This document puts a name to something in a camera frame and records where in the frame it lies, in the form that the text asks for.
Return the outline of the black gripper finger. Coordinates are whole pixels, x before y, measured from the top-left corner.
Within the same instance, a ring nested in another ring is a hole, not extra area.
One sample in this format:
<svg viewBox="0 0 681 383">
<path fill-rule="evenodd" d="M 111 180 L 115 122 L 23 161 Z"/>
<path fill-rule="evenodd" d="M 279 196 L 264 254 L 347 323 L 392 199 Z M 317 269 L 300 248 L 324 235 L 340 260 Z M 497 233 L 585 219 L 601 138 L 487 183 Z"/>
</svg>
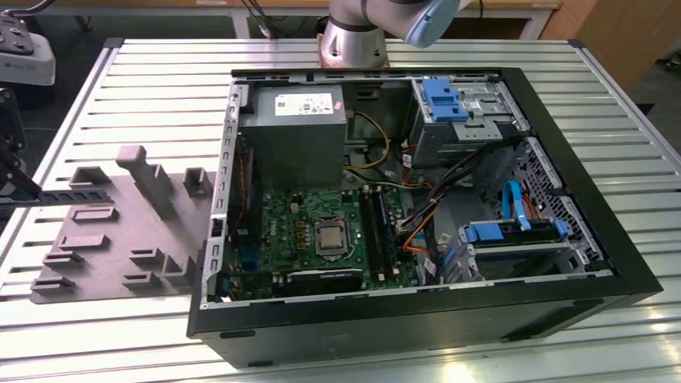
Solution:
<svg viewBox="0 0 681 383">
<path fill-rule="evenodd" d="M 15 200 L 35 200 L 41 193 L 41 188 L 24 170 L 25 162 L 15 160 L 8 171 L 8 183 L 13 185 L 13 192 L 9 196 Z"/>
</svg>

